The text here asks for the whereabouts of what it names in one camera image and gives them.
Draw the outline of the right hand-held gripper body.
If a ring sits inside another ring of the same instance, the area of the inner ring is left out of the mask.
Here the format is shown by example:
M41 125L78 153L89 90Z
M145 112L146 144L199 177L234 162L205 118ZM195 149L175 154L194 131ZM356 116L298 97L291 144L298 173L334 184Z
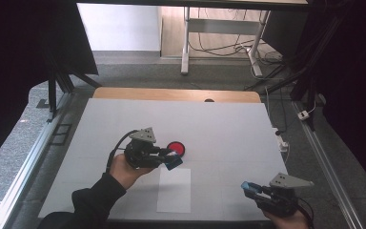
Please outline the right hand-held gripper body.
M259 194L260 199L255 203L263 211L286 218L297 211L298 201L295 196L295 188L313 187L314 185L312 181L278 173L268 185L272 188L272 193L270 195Z

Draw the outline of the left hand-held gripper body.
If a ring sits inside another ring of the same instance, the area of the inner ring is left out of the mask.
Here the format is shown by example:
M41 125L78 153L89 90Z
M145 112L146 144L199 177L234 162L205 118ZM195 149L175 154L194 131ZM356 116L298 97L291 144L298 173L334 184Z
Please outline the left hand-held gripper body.
M157 168L154 161L159 155L154 151L156 138L153 128L133 130L128 134L131 141L127 144L124 155L127 162L135 169Z

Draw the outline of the blue stamp cap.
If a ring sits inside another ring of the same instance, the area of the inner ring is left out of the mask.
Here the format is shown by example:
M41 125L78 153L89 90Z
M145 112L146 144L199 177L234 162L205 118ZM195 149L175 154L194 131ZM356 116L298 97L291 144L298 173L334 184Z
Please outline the blue stamp cap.
M249 193L252 195L262 193L262 187L260 185L248 181L244 181L241 184L241 188L244 190L245 193Z

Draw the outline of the blue stamp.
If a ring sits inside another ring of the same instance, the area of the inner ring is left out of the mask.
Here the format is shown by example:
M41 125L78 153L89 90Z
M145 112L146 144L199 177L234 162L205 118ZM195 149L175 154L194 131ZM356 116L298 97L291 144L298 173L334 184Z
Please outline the blue stamp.
M165 156L165 166L170 171L183 163L181 156L177 152L170 152Z

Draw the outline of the round red ink pad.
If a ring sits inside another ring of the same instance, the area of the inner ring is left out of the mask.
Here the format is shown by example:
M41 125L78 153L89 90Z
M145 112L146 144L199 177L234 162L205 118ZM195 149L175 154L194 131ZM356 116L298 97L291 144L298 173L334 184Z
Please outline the round red ink pad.
M167 148L177 152L179 156L184 156L186 152L184 144L181 143L180 141L173 141L169 143Z

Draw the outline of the person's right hand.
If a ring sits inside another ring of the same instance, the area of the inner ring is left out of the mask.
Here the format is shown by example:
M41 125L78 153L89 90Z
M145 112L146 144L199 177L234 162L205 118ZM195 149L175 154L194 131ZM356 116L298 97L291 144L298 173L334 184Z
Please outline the person's right hand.
M309 229L308 221L299 211L286 218L277 217L266 211L263 212L263 215L275 225L276 229Z

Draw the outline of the white paper sheet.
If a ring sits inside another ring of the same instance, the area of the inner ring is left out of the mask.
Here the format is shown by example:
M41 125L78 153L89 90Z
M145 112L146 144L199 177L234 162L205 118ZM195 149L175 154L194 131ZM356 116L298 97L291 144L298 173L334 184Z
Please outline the white paper sheet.
M160 170L157 211L160 213L191 212L191 170Z

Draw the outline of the white power strip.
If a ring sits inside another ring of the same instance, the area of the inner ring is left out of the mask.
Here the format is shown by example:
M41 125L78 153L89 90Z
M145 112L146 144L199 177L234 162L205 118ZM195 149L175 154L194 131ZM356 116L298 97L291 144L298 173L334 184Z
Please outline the white power strip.
M282 138L282 136L281 136L282 132L279 131L277 128L273 128L273 132L274 132L274 135L276 137L276 141L277 141L279 151L281 153L288 153L289 149L290 149L290 145L287 141L285 141Z

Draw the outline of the white table mat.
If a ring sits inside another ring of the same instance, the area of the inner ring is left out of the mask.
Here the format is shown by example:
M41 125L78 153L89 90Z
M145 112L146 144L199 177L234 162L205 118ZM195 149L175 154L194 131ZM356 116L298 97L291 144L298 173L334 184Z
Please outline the white table mat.
M264 218L241 184L268 184L286 167L262 103L98 99L88 101L62 165L39 213L70 212L71 194L101 178L124 134L152 127L156 144L180 141L178 169L191 170L191 212L160 213L160 170L141 177L111 210L111 219L135 221L251 221Z

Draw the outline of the black tripod stand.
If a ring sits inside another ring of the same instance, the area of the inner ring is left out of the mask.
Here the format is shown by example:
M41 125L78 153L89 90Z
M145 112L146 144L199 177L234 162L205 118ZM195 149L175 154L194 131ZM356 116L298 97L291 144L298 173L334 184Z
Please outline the black tripod stand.
M74 90L74 85L71 81L71 76L74 75L81 79L88 85L95 89L101 87L101 84L89 78L86 73L81 73L75 68L59 64L53 57L47 58L48 68L48 104L46 107L49 109L48 122L53 122L57 116L57 87L60 87L61 91L65 94L70 94Z

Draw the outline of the black metal stand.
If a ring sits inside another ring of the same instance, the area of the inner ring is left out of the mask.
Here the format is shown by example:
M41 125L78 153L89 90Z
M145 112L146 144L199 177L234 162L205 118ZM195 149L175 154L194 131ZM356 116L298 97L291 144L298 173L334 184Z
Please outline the black metal stand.
M258 82L256 82L253 86L251 86L251 89L253 89L261 82L264 82L267 79L271 79L273 76L278 74L278 71L273 70L267 76L263 76L256 58L259 40L261 39L261 36L265 31L265 27L268 24L268 20L270 18L270 14L272 11L281 11L281 9L270 8L270 9L262 9L260 11L259 19L256 22L256 24L258 25L258 29L256 30L254 43L247 50L247 55L251 61L253 74L256 78L259 79ZM283 11L290 15L293 15L295 12L296 13L303 12L302 10L297 10L295 7L286 7ZM313 82L312 71L315 67L315 64L327 45L326 35L330 34L331 32L326 24L322 24L320 28L318 26L313 26L311 27L311 31L313 31L314 34L311 35L311 38L308 41L308 43L293 57L288 58L279 66L280 70L284 70L286 67L292 65L294 68L296 68L296 71L292 72L283 81L280 81L279 83L276 83L272 86L265 88L263 91L260 91L259 93L261 95L268 96L269 94L279 89L282 89L284 86L288 86L290 83L297 82L295 88L293 88L291 92L290 98L292 100L298 100L306 92L308 92L309 93L308 105L309 107L312 106L311 95L313 93L314 88L308 89L308 86L310 83Z

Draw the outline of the black curtain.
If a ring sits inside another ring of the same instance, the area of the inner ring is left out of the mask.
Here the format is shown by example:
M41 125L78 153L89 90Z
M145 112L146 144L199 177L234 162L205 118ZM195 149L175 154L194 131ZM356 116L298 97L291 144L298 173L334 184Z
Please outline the black curtain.
M331 6L342 0L312 0L315 6ZM342 21L319 57L309 78L296 89L310 86L323 94L323 114L366 172L366 0L345 0L339 11L311 13L301 36L306 44L338 14Z
M98 73L76 0L0 0L0 147L52 72Z

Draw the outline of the aluminium floor rail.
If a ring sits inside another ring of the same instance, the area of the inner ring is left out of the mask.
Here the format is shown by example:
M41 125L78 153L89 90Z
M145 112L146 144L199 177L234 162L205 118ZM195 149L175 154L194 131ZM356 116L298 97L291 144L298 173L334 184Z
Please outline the aluminium floor rail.
M0 229L4 229L8 224L17 201L22 196L32 173L35 171L36 166L47 148L50 138L57 128L64 111L68 108L71 99L72 94L63 93L57 104L58 111L55 114L50 114L50 118L44 119L44 123L38 137L24 158L24 161L19 167L19 170L7 189L6 194L0 200Z
M291 103L295 115L294 127L288 133L291 137L292 155L287 162L291 175L311 179L315 187L298 191L315 211L316 229L366 229L360 213L348 193L318 131L313 131L305 120L297 117L299 103Z

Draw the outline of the white wall panel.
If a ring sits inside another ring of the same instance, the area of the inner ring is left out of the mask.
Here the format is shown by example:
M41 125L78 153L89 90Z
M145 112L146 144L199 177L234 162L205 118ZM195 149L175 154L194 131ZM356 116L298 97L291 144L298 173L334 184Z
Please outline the white wall panel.
M160 52L160 8L78 3L93 51Z

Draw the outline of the white metal desk frame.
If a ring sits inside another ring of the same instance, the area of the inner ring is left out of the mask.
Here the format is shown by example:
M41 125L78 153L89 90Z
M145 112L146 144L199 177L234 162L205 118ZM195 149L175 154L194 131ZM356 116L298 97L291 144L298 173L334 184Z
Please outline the white metal desk frame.
M181 74L187 75L189 72L189 35L195 33L212 33L212 34L236 34L236 35L252 35L254 42L250 48L246 48L245 52L251 62L251 68L256 77L262 76L262 71L256 58L258 45L264 32L270 12L261 10L259 18L256 21L242 20L225 20L225 19L206 19L197 16L191 18L191 8L184 8L184 44L181 57Z

